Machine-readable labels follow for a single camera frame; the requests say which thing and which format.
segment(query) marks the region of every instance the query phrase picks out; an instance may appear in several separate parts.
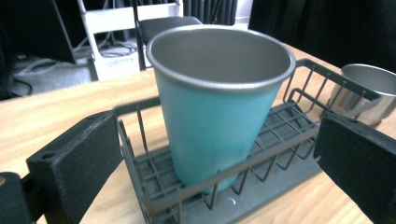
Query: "wire dish rack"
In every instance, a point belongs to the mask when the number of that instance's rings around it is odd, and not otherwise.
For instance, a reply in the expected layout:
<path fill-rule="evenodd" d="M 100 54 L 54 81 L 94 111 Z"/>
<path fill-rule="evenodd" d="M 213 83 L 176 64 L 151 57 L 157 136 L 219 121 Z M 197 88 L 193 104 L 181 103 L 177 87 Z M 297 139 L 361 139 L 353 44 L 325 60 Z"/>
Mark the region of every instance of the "wire dish rack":
<path fill-rule="evenodd" d="M 271 108 L 247 159 L 192 186 L 178 180 L 168 146 L 148 148 L 149 120 L 143 121 L 142 112 L 161 107 L 160 99 L 114 108 L 121 150 L 147 223 L 229 223 L 249 215 L 320 171 L 312 152 L 322 114 L 333 112 L 329 99 L 334 85 L 361 97 L 355 104 L 360 106 L 345 114 L 351 118 L 380 99 L 379 94 L 308 59 L 299 60 L 296 69 L 300 77 L 293 75 L 284 83 L 279 93 L 283 100 Z M 140 130 L 144 153 L 139 156 L 123 122 L 130 116 L 137 117 Z M 218 192 L 218 183 L 232 175 L 238 175 L 233 185 Z M 213 193 L 202 193 L 208 188 Z"/>

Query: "teal cup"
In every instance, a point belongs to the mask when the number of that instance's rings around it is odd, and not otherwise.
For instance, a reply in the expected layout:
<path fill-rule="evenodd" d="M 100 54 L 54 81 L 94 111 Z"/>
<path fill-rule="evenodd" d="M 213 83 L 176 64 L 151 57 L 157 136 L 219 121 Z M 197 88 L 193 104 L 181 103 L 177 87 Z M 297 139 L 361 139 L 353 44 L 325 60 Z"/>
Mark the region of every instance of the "teal cup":
<path fill-rule="evenodd" d="M 279 41 L 219 25 L 164 31 L 148 43 L 147 57 L 175 170 L 187 186 L 246 159 L 282 81 L 295 70 L 294 55 Z"/>

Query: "dark gray wire rack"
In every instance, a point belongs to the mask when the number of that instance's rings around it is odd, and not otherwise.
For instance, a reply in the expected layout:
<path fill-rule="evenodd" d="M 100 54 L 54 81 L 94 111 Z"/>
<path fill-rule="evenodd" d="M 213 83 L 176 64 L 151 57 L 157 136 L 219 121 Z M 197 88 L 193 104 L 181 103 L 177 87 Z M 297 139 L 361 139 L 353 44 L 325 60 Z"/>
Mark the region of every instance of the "dark gray wire rack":
<path fill-rule="evenodd" d="M 161 106 L 160 99 L 114 108 L 118 117 L 138 118 L 145 154 L 134 155 L 122 119 L 119 132 L 121 150 L 147 223 L 229 223 L 249 215 L 320 171 L 311 155 L 321 115 L 334 113 L 328 89 L 339 85 L 339 91 L 345 88 L 361 97 L 355 104 L 359 106 L 345 113 L 351 118 L 380 100 L 376 92 L 308 59 L 299 60 L 296 69 L 306 70 L 305 81 L 290 77 L 283 104 L 271 108 L 247 159 L 192 186 L 178 180 L 169 147 L 148 149 L 141 112 Z M 314 79 L 321 80 L 321 85 L 312 86 Z M 238 175 L 233 185 L 218 192 L 218 183 L 232 175 Z M 213 193 L 201 193 L 208 188 L 213 188 Z"/>

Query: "white chair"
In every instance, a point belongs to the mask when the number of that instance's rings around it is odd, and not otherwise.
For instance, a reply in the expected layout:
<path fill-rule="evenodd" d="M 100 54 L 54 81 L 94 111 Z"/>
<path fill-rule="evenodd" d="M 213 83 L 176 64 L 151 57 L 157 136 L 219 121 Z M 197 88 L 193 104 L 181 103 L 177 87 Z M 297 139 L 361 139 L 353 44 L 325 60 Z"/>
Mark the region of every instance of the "white chair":
<path fill-rule="evenodd" d="M 110 79 L 111 72 L 99 52 L 94 35 L 135 28 L 134 8 L 130 6 L 87 11 L 83 0 L 78 0 L 78 6 L 92 48 L 93 64 L 97 77 L 100 81 Z M 183 4 L 179 0 L 171 4 L 139 6 L 137 10 L 140 20 L 183 16 Z"/>

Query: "floor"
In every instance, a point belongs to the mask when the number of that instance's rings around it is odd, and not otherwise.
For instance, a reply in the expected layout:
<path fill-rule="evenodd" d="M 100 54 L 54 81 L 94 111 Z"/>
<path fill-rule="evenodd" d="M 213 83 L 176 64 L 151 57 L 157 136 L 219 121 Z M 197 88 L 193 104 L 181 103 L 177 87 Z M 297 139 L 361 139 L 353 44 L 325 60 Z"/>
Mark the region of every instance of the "floor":
<path fill-rule="evenodd" d="M 235 27 L 247 29 L 251 0 L 238 2 Z M 106 66 L 111 69 L 110 78 L 132 76 L 139 72 L 137 52 L 134 50 L 135 41 L 120 43 L 124 47 L 113 47 L 101 51 L 105 56 Z M 72 86 L 97 81 L 93 67 L 91 50 L 86 44 L 82 48 L 74 49 L 76 64 L 56 62 L 44 58 L 18 59 L 15 64 L 15 82 L 12 91 L 21 96 L 55 91 Z"/>

